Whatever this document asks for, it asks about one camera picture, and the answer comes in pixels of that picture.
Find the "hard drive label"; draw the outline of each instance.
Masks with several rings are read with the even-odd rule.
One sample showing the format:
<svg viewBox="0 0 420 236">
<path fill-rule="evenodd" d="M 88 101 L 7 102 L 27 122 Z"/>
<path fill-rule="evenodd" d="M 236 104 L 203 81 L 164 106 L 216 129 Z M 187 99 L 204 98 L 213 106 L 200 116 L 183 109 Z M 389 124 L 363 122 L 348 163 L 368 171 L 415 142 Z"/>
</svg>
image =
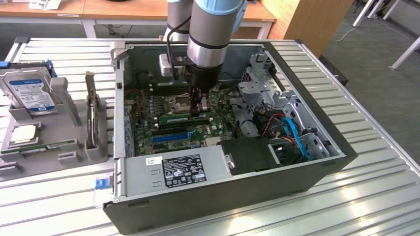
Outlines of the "hard drive label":
<svg viewBox="0 0 420 236">
<path fill-rule="evenodd" d="M 168 188 L 207 181 L 199 154 L 164 159 L 163 169 Z"/>
<path fill-rule="evenodd" d="M 49 93 L 43 91 L 44 83 L 41 80 L 15 80 L 8 83 L 25 108 L 35 112 L 53 109 L 55 104 Z"/>
</svg>

